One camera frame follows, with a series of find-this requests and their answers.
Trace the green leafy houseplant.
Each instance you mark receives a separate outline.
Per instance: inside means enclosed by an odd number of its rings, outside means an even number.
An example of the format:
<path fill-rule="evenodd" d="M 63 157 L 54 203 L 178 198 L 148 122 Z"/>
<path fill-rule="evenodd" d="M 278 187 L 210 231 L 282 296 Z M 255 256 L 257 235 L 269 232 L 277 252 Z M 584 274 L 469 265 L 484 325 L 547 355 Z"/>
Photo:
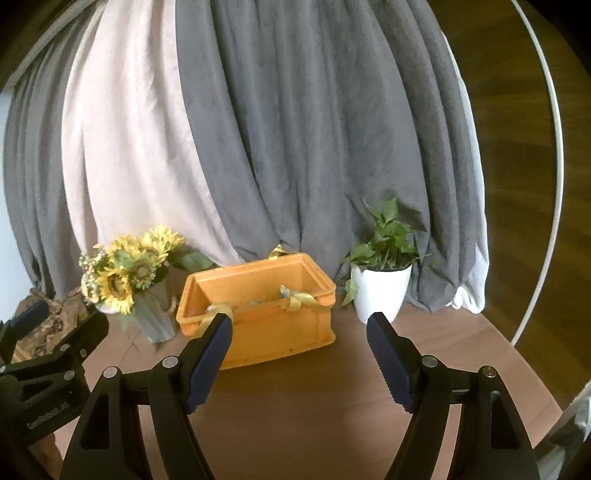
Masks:
<path fill-rule="evenodd" d="M 397 197 L 384 200 L 378 206 L 363 201 L 375 222 L 370 239 L 353 247 L 342 264 L 356 266 L 360 270 L 376 272 L 398 272 L 412 267 L 429 257 L 420 254 L 415 242 L 415 229 L 399 218 L 400 208 Z"/>

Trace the crumpled grey white cloth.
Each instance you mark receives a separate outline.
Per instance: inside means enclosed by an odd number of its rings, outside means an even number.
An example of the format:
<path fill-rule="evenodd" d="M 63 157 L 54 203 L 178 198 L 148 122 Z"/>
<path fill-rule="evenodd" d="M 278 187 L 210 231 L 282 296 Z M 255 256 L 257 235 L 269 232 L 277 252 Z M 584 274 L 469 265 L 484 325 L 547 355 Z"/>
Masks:
<path fill-rule="evenodd" d="M 590 478 L 590 397 L 580 397 L 535 449 L 541 479 Z"/>

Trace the white plant pot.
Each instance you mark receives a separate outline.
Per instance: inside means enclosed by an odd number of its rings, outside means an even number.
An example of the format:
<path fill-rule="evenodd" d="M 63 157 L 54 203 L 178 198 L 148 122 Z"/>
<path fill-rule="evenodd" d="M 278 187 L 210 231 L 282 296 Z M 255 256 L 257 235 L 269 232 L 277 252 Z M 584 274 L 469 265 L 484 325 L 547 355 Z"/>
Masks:
<path fill-rule="evenodd" d="M 397 271 L 362 270 L 353 266 L 351 279 L 358 287 L 353 300 L 356 317 L 366 324 L 374 313 L 394 322 L 405 300 L 412 267 Z"/>

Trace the patterned brown rug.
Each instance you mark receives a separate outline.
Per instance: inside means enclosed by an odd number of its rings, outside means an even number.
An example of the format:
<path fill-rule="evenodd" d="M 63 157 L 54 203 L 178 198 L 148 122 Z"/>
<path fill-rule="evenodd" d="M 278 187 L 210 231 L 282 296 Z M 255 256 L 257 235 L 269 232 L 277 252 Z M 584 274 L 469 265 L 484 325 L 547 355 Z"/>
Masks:
<path fill-rule="evenodd" d="M 50 354 L 54 347 L 88 316 L 86 303 L 79 288 L 67 293 L 63 300 L 50 299 L 41 290 L 31 288 L 29 294 L 19 303 L 15 313 L 23 313 L 41 300 L 48 304 L 49 315 L 16 343 L 13 363 Z"/>

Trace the grey curtain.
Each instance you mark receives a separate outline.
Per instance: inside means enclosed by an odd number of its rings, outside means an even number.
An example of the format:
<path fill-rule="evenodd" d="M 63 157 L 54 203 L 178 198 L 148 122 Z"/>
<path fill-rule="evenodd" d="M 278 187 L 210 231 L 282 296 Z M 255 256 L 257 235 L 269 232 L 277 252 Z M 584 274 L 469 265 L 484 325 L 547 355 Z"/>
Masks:
<path fill-rule="evenodd" d="M 100 1 L 5 1 L 12 77 L 3 180 L 26 272 L 64 297 L 82 251 L 61 128 L 74 56 Z M 425 1 L 172 1 L 181 92 L 202 171 L 242 261 L 276 246 L 332 279 L 397 197 L 420 254 L 406 298 L 482 311 L 484 178 L 465 84 Z"/>

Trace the white curved lamp pole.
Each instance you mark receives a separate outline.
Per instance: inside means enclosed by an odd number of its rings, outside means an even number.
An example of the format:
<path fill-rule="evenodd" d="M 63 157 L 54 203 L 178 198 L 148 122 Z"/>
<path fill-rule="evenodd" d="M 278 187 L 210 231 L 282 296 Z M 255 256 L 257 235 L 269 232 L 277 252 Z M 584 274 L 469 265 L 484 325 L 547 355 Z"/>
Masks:
<path fill-rule="evenodd" d="M 552 201 L 549 231 L 544 250 L 542 263 L 539 274 L 535 282 L 531 297 L 528 301 L 523 316 L 517 326 L 515 333 L 511 338 L 511 345 L 516 347 L 522 340 L 526 329 L 530 325 L 536 307 L 541 299 L 543 289 L 547 283 L 550 273 L 556 247 L 558 243 L 559 230 L 562 221 L 565 198 L 566 185 L 566 160 L 565 160 L 565 138 L 564 125 L 561 112 L 561 106 L 557 91 L 554 75 L 551 72 L 549 60 L 547 58 L 542 41 L 536 32 L 533 21 L 526 12 L 524 1 L 511 2 L 515 12 L 517 13 L 520 22 L 522 23 L 527 37 L 534 50 L 537 62 L 539 65 L 544 91 L 547 99 L 549 109 L 550 124 L 551 124 L 551 140 L 553 143 L 553 164 L 548 164 L 551 172 L 546 173 L 548 180 L 546 181 L 545 191 L 546 196 Z"/>

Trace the yellow sunflower bouquet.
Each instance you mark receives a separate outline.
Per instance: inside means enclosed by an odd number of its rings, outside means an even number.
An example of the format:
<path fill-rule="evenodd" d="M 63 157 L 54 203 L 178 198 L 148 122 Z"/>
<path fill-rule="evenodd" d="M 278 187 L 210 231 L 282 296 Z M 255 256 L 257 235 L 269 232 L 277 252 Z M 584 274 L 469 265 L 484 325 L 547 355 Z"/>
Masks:
<path fill-rule="evenodd" d="M 214 262 L 188 246 L 178 232 L 157 225 L 140 236 L 120 235 L 79 257 L 80 290 L 86 303 L 130 315 L 140 295 L 165 280 L 171 268 L 211 269 Z"/>

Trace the orange plastic storage box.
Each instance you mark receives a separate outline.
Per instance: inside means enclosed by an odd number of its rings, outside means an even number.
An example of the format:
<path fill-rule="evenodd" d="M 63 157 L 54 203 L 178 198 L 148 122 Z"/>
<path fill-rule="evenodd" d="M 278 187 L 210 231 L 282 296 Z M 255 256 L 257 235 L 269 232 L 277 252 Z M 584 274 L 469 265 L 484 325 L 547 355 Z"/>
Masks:
<path fill-rule="evenodd" d="M 297 291 L 280 296 L 280 286 Z M 187 277 L 176 321 L 197 338 L 217 313 L 228 314 L 232 341 L 223 370 L 322 348 L 335 341 L 335 283 L 305 253 L 197 272 Z"/>

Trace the white sheer curtain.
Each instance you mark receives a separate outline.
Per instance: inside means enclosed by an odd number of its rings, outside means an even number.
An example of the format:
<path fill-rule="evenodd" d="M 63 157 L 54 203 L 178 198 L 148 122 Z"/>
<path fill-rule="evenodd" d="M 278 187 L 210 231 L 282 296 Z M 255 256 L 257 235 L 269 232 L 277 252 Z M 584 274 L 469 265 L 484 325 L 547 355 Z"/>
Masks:
<path fill-rule="evenodd" d="M 100 1 L 74 56 L 62 170 L 84 252 L 155 226 L 221 266 L 242 259 L 202 171 L 183 94 L 172 1 Z"/>

